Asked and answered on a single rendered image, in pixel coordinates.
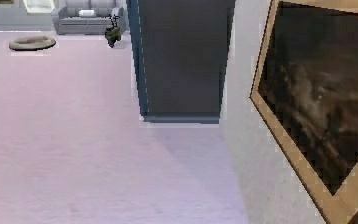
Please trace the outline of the wood framed dark picture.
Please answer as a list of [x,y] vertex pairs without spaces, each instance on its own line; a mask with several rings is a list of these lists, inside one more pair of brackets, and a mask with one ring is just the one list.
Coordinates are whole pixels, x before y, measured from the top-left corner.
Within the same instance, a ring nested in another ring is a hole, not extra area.
[[250,98],[326,224],[358,224],[358,0],[270,0]]

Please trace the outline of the white window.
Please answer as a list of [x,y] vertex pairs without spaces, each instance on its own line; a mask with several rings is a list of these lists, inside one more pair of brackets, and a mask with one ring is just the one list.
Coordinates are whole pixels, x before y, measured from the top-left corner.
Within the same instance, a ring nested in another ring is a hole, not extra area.
[[29,14],[47,14],[55,8],[54,0],[23,0]]

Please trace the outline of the grey sofa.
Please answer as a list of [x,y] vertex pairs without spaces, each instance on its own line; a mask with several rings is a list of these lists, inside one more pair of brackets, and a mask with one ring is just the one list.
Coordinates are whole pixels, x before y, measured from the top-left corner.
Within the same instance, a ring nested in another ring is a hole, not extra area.
[[[95,17],[80,17],[82,9],[92,9]],[[125,8],[117,0],[65,0],[65,6],[55,8],[52,13],[54,29],[59,35],[103,35],[111,27],[109,17],[119,16],[118,25],[121,32],[126,30]]]

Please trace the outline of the beige round floor pad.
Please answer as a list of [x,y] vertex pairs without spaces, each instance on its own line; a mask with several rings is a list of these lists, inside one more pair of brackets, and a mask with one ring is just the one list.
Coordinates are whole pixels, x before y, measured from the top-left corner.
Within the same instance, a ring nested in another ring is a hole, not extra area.
[[44,50],[55,45],[56,40],[49,36],[21,37],[9,42],[9,48],[14,51]]

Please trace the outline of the dark potted house plant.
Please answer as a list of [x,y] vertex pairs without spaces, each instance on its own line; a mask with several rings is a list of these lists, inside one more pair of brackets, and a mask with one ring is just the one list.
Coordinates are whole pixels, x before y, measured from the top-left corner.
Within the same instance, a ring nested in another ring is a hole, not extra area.
[[113,48],[117,41],[121,40],[121,29],[118,26],[119,16],[111,15],[109,17],[112,26],[107,27],[105,30],[105,39],[110,48]]

